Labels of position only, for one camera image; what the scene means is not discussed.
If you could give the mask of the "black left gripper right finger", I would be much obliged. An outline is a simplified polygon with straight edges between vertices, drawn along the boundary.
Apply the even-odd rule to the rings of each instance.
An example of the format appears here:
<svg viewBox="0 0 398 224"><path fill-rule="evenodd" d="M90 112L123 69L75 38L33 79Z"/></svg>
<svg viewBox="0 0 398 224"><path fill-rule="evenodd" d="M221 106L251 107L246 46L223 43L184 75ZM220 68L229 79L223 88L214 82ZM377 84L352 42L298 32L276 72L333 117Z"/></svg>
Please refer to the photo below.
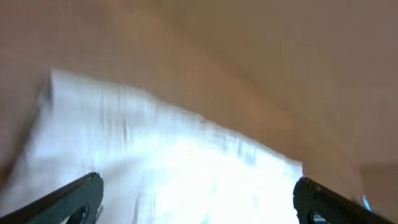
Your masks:
<svg viewBox="0 0 398 224"><path fill-rule="evenodd" d="M307 177L295 184L293 203L300 224L393 224Z"/></svg>

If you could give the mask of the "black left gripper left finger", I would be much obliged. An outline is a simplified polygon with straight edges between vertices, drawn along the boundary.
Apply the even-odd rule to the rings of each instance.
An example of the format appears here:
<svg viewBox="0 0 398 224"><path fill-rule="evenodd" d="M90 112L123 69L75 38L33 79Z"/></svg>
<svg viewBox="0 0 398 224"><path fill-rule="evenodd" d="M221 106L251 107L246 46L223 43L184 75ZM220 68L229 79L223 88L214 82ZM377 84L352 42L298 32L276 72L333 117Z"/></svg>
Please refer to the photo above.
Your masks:
<svg viewBox="0 0 398 224"><path fill-rule="evenodd" d="M103 200L103 192L103 179L98 173L91 172L1 217L1 223L94 224Z"/></svg>

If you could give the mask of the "beige cotton shorts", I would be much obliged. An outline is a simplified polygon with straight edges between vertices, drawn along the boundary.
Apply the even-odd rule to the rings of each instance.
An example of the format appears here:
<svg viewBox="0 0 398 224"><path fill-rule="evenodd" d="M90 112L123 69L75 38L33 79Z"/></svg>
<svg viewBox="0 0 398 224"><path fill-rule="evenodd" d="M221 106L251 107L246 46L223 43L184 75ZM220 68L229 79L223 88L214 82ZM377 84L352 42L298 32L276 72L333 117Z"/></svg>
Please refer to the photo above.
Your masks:
<svg viewBox="0 0 398 224"><path fill-rule="evenodd" d="M89 173L100 223L297 223L302 164L126 85L54 70L1 194L7 214Z"/></svg>

